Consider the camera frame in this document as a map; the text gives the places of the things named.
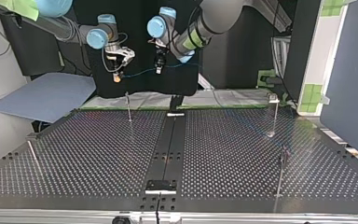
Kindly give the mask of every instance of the gray robot arm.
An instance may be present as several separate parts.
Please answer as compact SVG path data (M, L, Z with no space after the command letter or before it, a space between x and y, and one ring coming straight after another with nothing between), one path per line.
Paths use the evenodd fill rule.
M71 42L88 44L94 49L101 49L103 51L103 60L110 60L113 62L113 68L107 68L111 72L115 82L121 80L123 75L123 68L127 66L135 57L133 50L121 47L118 36L116 18L114 15L103 14L98 17L98 25L79 25L62 15L70 9L72 0L65 2L65 8L62 8L62 2L51 0L39 0L38 5L40 15L36 21L27 18L21 18L48 33L56 36L62 42ZM0 13L6 13L4 7L0 7Z
M162 7L147 24L147 31L156 39L158 48L169 48L181 63L186 63L195 49L204 47L212 36L225 33L235 24L243 4L243 0L203 0L202 14L181 35L174 28L176 11ZM163 63L156 62L158 71L161 66Z
M189 27L179 35L174 29L176 11L162 7L159 15L147 24L148 33L154 38L157 47L155 66L158 73L165 64L165 54L170 51L181 63L186 63L195 53L195 49L205 47L214 35L227 32L238 20L244 6L254 7L267 20L275 23L282 32L290 25L290 19L283 12L277 16L278 1L273 0L203 0L202 13Z

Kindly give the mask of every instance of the green tape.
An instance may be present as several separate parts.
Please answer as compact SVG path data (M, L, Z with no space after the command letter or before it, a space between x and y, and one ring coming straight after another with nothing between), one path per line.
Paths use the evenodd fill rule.
M257 87L273 88L274 84L267 84L261 80L261 77L276 77L275 70L260 70L258 71Z
M39 17L35 0L0 0L0 5L33 21Z
M322 6L322 17L333 17L341 14L341 9L344 6L344 0L324 0Z
M194 41L194 43L197 46L194 46L194 44L191 42L190 37L187 38L187 40L183 43L183 46L187 49L196 49L196 48L202 48L202 40L200 39L199 35L197 35L196 30L194 30L191 33L191 39Z
M315 113L322 100L322 85L306 84L301 98L300 112Z

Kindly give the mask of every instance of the metal frame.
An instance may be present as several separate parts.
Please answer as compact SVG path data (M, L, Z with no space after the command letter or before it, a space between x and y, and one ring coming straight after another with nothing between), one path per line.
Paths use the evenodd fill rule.
M31 144L35 144L37 141L47 136L50 132L54 131L60 125L65 123L69 118L76 113L82 113L82 111L74 110L69 115L59 119L56 123L52 124L42 133L35 134L33 139L28 140ZM163 126L161 127L161 134L158 137L157 144L155 145L154 154L167 153L171 142L173 119L163 117ZM12 151L13 157L15 153L21 154L22 152L29 150L30 146L24 143L17 149ZM0 160L0 168L9 164L11 160ZM162 179L165 168L165 162L162 160L151 159L149 168L146 172L143 188L146 186L148 179ZM0 196L0 209L10 208L15 209L59 209L59 210L88 210L92 207L93 210L118 210L118 211L141 211L141 212L155 212L158 208L158 196L146 195L144 191L141 191L139 197L136 198L91 198L74 196L72 198L61 196L39 196L39 197L24 197L24 196Z
M75 113L77 111L44 130L35 141L38 138L43 138L43 136L71 118ZM79 197L74 197L70 200L57 197L37 200L21 198L21 201L16 201L0 196L0 223L111 223L112 219L117 216L129 217L133 223L156 223L157 216L159 221L170 223L358 222L358 216L326 214L358 214L358 202L344 203L342 201L304 200L299 198L279 198L278 201L274 199L242 199L234 201L216 199L201 201L181 197L180 188L183 158L185 156L186 119L189 111L184 111L184 113L183 117L165 117L165 121L162 124L163 130L158 138L155 154L149 164L145 178L145 182L150 179L175 180L178 186L176 195L146 195L142 193L136 200L131 202L124 200L120 201L120 203L114 199L104 199L101 202L98 199L81 199ZM345 148L339 146L322 131L318 129L314 129L314 131L318 139L327 144L335 153L339 151L342 156L341 159L358 171L358 160L353 158ZM13 153L26 149L27 146L23 145L14 150ZM10 160L1 160L0 166L8 162ZM274 211L276 202L278 202L278 209ZM12 207L13 209L2 209L4 207Z
M5 210L0 223L101 223L111 224L114 217L128 217L132 223L156 223L154 213L109 211ZM315 214L216 214L159 213L161 223L358 223L358 216Z

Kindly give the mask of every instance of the white cable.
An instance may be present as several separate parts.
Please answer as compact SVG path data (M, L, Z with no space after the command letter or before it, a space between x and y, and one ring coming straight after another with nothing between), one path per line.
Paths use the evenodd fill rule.
M68 37L65 38L58 37L58 36L55 37L62 42L68 42L69 40L73 39L75 35L79 36L77 23L66 17L62 17L62 18L68 23L69 27L71 28L71 33L69 34Z
M105 67L105 69L106 69L106 71L108 71L108 72L111 72L111 73L115 73L115 72L117 72L118 70L120 70L120 68L122 68L123 67L123 63L117 68L117 69L115 69L115 70L110 70L108 67L107 67L107 65L106 65L106 62L105 62L105 60L104 60L104 49L102 49L102 55L103 55L103 66Z
M129 36L126 33L118 33L118 35L126 36L126 37L124 37L124 39L118 41L118 44L122 44L122 43L126 42L126 40L129 38Z

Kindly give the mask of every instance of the metal rod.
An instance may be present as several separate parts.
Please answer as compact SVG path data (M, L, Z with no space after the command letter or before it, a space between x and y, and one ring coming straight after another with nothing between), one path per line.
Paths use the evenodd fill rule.
M131 110L130 110L130 96L127 91L126 91L126 97L127 97L127 111L129 112L129 122L132 122Z
M277 123L277 117L278 117L278 106L279 106L279 103L277 103L275 106L274 127L272 129L272 132L274 134L275 134L275 127L276 127L276 123Z

